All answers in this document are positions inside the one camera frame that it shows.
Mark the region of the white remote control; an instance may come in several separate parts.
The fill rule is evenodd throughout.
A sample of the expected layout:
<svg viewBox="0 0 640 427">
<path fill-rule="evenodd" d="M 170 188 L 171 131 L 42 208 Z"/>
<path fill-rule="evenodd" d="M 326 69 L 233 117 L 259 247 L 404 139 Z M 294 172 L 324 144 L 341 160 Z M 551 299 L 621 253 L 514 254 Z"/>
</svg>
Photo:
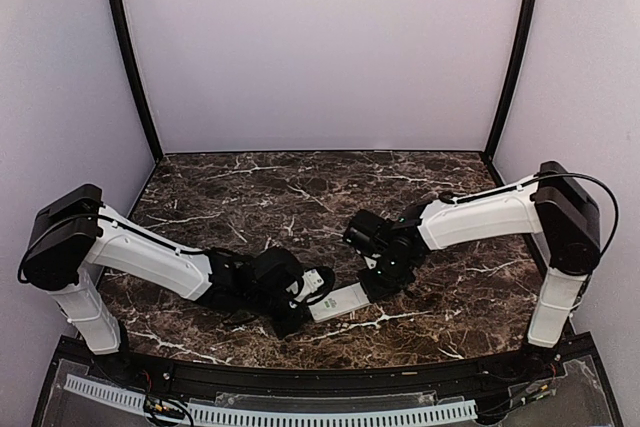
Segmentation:
<svg viewBox="0 0 640 427">
<path fill-rule="evenodd" d="M 311 305 L 309 311 L 315 323 L 325 322 L 344 314 L 360 310 L 370 305 L 360 283 L 332 291 L 317 304 Z"/>
</svg>

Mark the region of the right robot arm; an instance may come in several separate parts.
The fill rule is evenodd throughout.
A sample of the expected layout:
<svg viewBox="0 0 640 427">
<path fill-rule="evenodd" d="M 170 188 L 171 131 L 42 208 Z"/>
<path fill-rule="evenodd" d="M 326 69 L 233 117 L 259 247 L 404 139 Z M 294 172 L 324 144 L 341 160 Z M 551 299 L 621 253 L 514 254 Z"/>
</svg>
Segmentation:
<svg viewBox="0 0 640 427">
<path fill-rule="evenodd" d="M 434 251 L 487 238 L 542 235 L 549 251 L 545 278 L 528 344 L 510 360 L 511 373 L 530 381 L 547 367 L 546 348 L 558 343 L 611 244 L 601 238 L 598 204 L 580 184 L 590 179 L 547 161 L 514 183 L 464 196 L 444 193 L 409 206 L 397 219 L 360 210 L 349 220 L 343 240 L 365 261 L 358 278 L 375 303 L 414 282 L 414 269 Z"/>
</svg>

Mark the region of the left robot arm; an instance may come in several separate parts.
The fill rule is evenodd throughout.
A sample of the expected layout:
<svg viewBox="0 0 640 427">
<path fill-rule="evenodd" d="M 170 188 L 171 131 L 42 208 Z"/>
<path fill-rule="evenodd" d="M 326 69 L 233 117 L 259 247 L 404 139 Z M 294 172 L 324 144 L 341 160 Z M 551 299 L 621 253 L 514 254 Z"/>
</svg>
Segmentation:
<svg viewBox="0 0 640 427">
<path fill-rule="evenodd" d="M 97 292 L 89 265 L 127 273 L 210 310 L 266 317 L 278 338 L 308 322 L 311 307 L 335 285 L 332 269 L 305 268 L 281 247 L 252 256 L 170 241 L 121 216 L 103 202 L 99 187 L 84 184 L 37 213 L 17 278 L 54 298 L 120 383 L 134 382 L 141 362 L 126 349 L 126 330 Z"/>
</svg>

